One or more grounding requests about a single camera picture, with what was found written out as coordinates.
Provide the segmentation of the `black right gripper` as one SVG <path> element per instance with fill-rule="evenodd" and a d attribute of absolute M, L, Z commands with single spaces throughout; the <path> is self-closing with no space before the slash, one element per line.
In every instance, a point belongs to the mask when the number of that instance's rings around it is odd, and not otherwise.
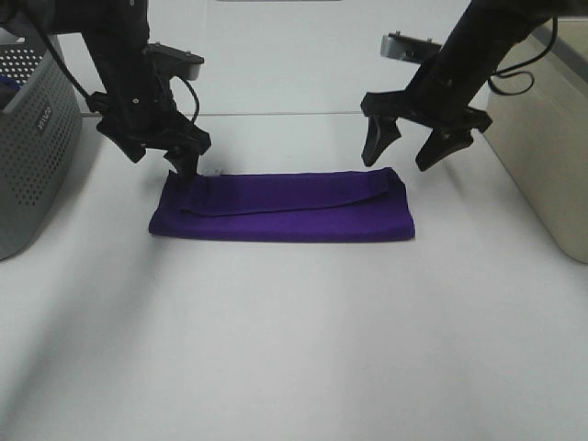
<path fill-rule="evenodd" d="M 492 123 L 485 111 L 469 105 L 491 74 L 490 58 L 437 54 L 420 65 L 404 89 L 366 93 L 361 102 L 368 120 L 364 165 L 374 165 L 401 137 L 397 119 L 434 129 L 415 158 L 422 172 L 468 148 L 473 143 L 470 130 L 484 132 Z"/>

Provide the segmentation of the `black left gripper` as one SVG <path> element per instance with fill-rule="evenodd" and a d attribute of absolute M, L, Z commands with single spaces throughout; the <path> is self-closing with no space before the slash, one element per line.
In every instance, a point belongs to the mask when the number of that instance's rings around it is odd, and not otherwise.
<path fill-rule="evenodd" d="M 192 182 L 211 140 L 177 109 L 172 78 L 160 76 L 149 59 L 96 59 L 95 65 L 106 88 L 105 94 L 92 95 L 92 107 L 102 115 L 98 130 L 134 164 L 148 149 L 164 151 L 177 175 Z"/>

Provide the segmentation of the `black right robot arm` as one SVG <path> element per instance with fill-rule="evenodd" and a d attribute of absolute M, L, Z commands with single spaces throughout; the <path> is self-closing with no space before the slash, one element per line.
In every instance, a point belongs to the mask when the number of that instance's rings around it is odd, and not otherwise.
<path fill-rule="evenodd" d="M 431 129 L 415 161 L 425 171 L 452 153 L 469 147 L 473 130 L 486 131 L 489 115 L 470 101 L 494 75 L 505 55 L 535 28 L 558 17 L 584 16 L 584 1 L 472 1 L 444 44 L 400 32 L 383 36 L 382 56 L 418 64 L 401 91 L 368 93 L 361 102 L 368 119 L 362 152 L 373 165 L 401 133 L 398 119 Z"/>

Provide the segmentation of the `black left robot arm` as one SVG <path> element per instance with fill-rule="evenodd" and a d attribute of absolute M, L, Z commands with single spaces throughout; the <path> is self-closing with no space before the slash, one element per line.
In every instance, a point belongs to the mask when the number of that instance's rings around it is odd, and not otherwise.
<path fill-rule="evenodd" d="M 97 130 L 138 163 L 150 149 L 164 152 L 186 182 L 210 147 L 207 132 L 177 108 L 170 83 L 190 87 L 202 57 L 151 43 L 145 1 L 4 1 L 1 26 L 19 37 L 38 38 L 62 73 L 100 115 Z M 82 36 L 104 91 L 88 94 L 66 67 L 52 36 Z"/>

